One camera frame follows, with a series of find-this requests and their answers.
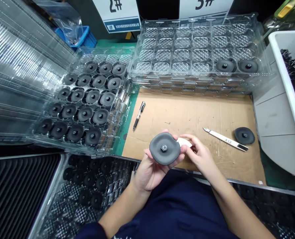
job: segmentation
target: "brown cardboard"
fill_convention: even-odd
[[[133,132],[132,127],[142,101],[145,101],[146,106]],[[247,152],[243,152],[205,132],[203,127],[231,139],[234,139],[233,131],[236,128],[248,127],[254,132],[256,140],[254,144],[247,145]],[[143,150],[149,147],[150,141],[166,128],[171,134],[196,135],[210,149],[225,177],[253,184],[262,181],[266,185],[253,104],[249,96],[222,99],[140,91],[122,156],[141,160]],[[197,171],[187,157],[177,167]]]

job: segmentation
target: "white label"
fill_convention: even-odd
[[[139,31],[136,0],[92,0],[109,33]]]
[[[234,0],[180,0],[180,18],[226,16]]]

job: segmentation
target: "white plastic container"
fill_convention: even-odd
[[[257,130],[263,151],[276,164],[295,175],[295,91],[280,53],[295,58],[295,31],[269,35],[266,49],[275,77],[253,92]]]

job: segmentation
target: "white paper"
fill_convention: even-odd
[[[136,0],[92,0],[109,33],[139,31]]]
[[[234,0],[180,0],[180,18],[225,16]]]

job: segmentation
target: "left hand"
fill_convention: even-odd
[[[173,135],[173,138],[177,140],[178,136]],[[187,146],[182,145],[181,153],[173,163],[170,165],[160,165],[152,157],[150,150],[145,149],[145,155],[134,177],[135,187],[141,192],[152,191],[157,185],[160,184],[166,173],[184,159],[184,153],[186,151]]]

